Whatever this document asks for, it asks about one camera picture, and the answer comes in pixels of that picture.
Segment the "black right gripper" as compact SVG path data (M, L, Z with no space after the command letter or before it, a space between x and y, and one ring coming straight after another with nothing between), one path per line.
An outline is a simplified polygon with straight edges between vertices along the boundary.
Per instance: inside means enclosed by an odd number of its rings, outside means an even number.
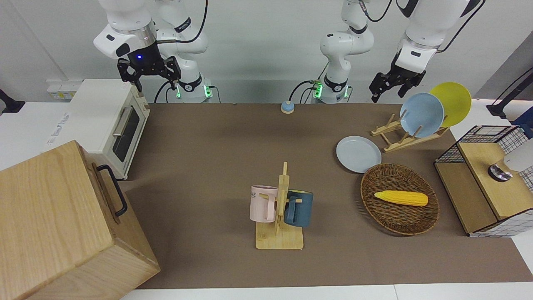
M123 82L131 83L140 93L142 84L140 78L142 75L165 75L166 80L171 83L172 90L177 90L178 81L182 73L175 57L162 58L157 42L152 45L131 51L127 54L126 59L118 59L118 72Z

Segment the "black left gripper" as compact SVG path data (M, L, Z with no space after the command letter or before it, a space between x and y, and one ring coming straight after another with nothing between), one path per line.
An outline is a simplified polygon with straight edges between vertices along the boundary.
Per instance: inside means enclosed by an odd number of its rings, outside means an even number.
M391 67L388 73L377 73L369 86L372 93L371 100L373 103L377 103L380 96L391 89L391 82L402 84L400 97L403 98L411 88L417 87L421 83L425 74L426 70L418 73L402 67Z

